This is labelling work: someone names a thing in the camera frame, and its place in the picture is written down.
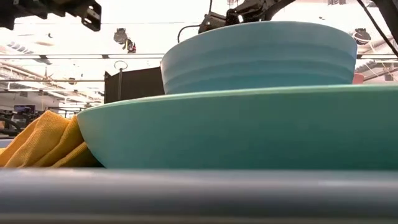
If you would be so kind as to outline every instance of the microfiber cloth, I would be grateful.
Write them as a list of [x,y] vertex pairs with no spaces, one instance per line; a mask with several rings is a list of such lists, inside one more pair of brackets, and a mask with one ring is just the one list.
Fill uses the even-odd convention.
[[98,167],[77,117],[51,111],[30,123],[0,154],[0,167]]

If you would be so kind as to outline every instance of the bowl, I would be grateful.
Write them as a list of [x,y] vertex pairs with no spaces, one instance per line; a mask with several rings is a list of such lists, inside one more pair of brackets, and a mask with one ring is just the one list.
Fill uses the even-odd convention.
[[398,170],[398,86],[166,95],[78,114],[111,169]]
[[308,22],[223,27],[171,48],[161,62],[166,94],[276,86],[350,84],[357,45]]

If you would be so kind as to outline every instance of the red object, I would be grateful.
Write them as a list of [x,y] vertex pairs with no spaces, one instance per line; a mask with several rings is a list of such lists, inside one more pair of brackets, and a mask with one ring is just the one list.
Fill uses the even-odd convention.
[[364,76],[360,73],[354,73],[353,84],[363,84]]

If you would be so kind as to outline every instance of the large teal bowl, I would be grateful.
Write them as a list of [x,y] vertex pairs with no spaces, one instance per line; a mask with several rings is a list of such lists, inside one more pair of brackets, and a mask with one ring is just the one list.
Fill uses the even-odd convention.
[[398,170],[398,86],[214,91],[78,114],[107,168]]
[[196,35],[171,48],[166,94],[275,86],[350,84],[357,45],[347,33],[307,22],[252,22]]

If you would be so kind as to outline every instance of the black wire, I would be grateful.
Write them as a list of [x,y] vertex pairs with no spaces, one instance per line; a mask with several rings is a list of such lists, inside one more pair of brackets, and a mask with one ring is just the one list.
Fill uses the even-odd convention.
[[380,29],[379,25],[377,24],[377,22],[374,20],[373,16],[371,15],[371,13],[368,11],[367,7],[365,6],[365,4],[362,2],[362,0],[357,0],[357,2],[359,3],[359,5],[362,6],[363,10],[365,11],[366,15],[368,15],[369,19],[371,20],[371,22],[374,25],[374,28],[376,28],[376,30],[379,32],[380,36],[383,38],[383,40],[386,42],[386,44],[391,48],[392,52],[398,57],[398,51],[397,49],[393,46],[393,44],[391,43],[391,41],[386,37],[386,35],[383,33],[383,31]]
[[[209,5],[209,13],[211,12],[211,7],[213,6],[213,0],[210,0],[210,5]],[[185,26],[183,28],[180,29],[180,31],[178,32],[177,35],[177,42],[180,42],[180,36],[183,30],[185,30],[186,28],[192,28],[192,27],[200,27],[201,24],[199,25],[190,25],[190,26]]]

